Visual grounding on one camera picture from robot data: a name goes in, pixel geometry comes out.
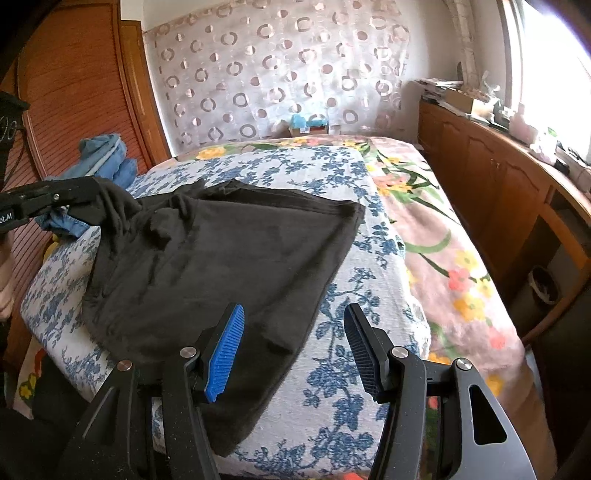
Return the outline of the black pants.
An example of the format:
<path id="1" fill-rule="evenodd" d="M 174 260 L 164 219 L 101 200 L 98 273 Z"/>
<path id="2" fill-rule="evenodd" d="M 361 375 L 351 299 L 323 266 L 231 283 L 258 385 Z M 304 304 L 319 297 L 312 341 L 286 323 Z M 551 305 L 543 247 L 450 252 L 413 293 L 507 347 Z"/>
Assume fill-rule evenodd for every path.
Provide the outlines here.
<path id="1" fill-rule="evenodd" d="M 245 309 L 228 385 L 204 408 L 211 447 L 228 456 L 307 342 L 365 209 L 236 180 L 136 199 L 104 180 L 76 214 L 101 235 L 81 318 L 112 356 L 160 362 L 229 304 Z"/>

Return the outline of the blue floral white bedsheet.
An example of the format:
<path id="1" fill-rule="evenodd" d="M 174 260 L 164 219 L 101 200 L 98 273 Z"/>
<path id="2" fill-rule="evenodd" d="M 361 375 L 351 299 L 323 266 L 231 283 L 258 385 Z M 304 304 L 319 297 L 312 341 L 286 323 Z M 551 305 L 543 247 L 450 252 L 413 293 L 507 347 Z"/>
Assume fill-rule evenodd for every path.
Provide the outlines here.
<path id="1" fill-rule="evenodd" d="M 342 318 L 360 305 L 394 343 L 426 356 L 431 330 L 412 295 L 406 247 L 389 220 L 362 155 L 342 146 L 249 147 L 214 159 L 154 169 L 130 187 L 134 197 L 204 180 L 231 179 L 297 189 L 366 209 L 355 242 L 322 299 L 310 336 L 252 433 L 217 461 L 224 474 L 259 478 L 322 477 L 367 471 L 376 455 L 386 408 L 363 391 Z M 32 334 L 64 376 L 91 399 L 113 367 L 81 319 L 83 293 L 100 233 L 90 228 L 61 245 L 34 277 L 21 304 Z"/>

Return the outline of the pink floral blanket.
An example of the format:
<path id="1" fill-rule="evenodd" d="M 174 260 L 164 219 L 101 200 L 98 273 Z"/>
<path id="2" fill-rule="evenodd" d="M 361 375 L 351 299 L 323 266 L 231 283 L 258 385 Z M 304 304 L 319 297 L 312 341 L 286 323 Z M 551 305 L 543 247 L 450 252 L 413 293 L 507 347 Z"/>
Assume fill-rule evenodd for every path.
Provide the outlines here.
<path id="1" fill-rule="evenodd" d="M 499 292 L 450 200 L 418 150 L 384 137 L 308 137 L 202 147 L 184 160 L 209 160 L 249 147 L 342 146 L 358 151 L 387 216 L 406 247 L 412 295 L 431 330 L 426 359 L 472 360 L 505 408 L 536 475 L 557 469 L 556 450 L 525 350 Z"/>

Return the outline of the blue denim clothes pile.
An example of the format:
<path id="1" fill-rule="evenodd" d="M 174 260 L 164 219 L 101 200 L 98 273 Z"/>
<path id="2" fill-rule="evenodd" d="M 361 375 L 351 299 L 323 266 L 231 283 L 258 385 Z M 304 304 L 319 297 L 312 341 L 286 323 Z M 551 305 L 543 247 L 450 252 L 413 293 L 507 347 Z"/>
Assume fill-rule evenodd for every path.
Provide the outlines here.
<path id="1" fill-rule="evenodd" d="M 48 177 L 48 180 L 98 176 L 127 189 L 138 174 L 137 161 L 127 157 L 126 145 L 119 134 L 82 139 L 78 150 L 78 163 L 58 177 Z M 42 214 L 35 221 L 42 230 L 63 238 L 78 239 L 89 229 L 86 223 L 67 215 L 64 210 Z"/>

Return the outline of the long wooden cabinet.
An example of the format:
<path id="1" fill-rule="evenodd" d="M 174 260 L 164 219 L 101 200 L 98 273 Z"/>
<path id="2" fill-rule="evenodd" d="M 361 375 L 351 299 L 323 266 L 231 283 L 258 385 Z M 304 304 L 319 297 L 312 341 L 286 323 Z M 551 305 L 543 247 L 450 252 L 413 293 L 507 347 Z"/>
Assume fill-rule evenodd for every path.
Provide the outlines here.
<path id="1" fill-rule="evenodd" d="M 566 254 L 558 302 L 521 327 L 531 343 L 553 326 L 590 282 L 590 202 L 557 169 L 498 131 L 427 101 L 418 140 L 505 303 L 527 275 Z"/>

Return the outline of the cardboard box with blue cloth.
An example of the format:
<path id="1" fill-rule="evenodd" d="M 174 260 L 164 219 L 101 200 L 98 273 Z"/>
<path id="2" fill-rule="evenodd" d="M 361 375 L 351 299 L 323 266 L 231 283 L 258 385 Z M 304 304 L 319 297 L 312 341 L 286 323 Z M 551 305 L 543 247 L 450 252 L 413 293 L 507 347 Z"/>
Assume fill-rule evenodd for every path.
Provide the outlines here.
<path id="1" fill-rule="evenodd" d="M 327 119 L 318 116 L 307 119 L 303 115 L 294 114 L 290 118 L 288 131 L 290 131 L 291 137 L 328 134 L 329 123 Z"/>

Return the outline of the sheer circle-pattern curtain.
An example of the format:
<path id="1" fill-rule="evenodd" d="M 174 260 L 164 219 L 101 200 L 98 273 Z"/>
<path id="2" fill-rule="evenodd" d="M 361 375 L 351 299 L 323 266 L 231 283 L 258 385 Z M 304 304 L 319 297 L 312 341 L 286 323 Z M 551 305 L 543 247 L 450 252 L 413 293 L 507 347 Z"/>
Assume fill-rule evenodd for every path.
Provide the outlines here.
<path id="1" fill-rule="evenodd" d="M 393 1 L 226 1 L 144 35 L 173 153 L 287 136 L 389 131 L 410 32 Z"/>

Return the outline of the cardboard box on cabinet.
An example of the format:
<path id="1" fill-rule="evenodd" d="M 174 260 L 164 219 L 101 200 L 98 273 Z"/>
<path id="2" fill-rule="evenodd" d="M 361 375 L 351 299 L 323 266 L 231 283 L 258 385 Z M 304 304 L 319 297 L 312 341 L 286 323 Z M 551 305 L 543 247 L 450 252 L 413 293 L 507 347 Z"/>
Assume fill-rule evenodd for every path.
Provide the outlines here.
<path id="1" fill-rule="evenodd" d="M 498 99 L 478 89 L 448 89 L 444 96 L 445 102 L 459 111 L 483 119 L 490 119 Z"/>

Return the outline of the stack of papers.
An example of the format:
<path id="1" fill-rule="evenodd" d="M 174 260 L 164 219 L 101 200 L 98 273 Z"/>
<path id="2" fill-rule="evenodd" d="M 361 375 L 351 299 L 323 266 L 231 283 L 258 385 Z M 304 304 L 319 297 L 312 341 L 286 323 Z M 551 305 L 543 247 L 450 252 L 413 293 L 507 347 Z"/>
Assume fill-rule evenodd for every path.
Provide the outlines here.
<path id="1" fill-rule="evenodd" d="M 464 84 L 458 80 L 441 80 L 438 78 L 419 78 L 414 83 L 422 89 L 422 99 L 430 103 L 440 103 L 445 100 L 446 93 L 450 90 L 460 90 Z"/>

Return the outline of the window with white frame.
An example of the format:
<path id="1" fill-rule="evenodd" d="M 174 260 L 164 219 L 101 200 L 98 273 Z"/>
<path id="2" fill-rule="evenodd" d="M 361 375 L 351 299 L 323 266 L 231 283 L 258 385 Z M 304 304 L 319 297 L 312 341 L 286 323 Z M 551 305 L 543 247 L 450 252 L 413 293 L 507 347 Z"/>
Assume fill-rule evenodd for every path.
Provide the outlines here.
<path id="1" fill-rule="evenodd" d="M 511 107 L 590 161 L 590 55 L 540 1 L 500 1 L 512 78 Z"/>

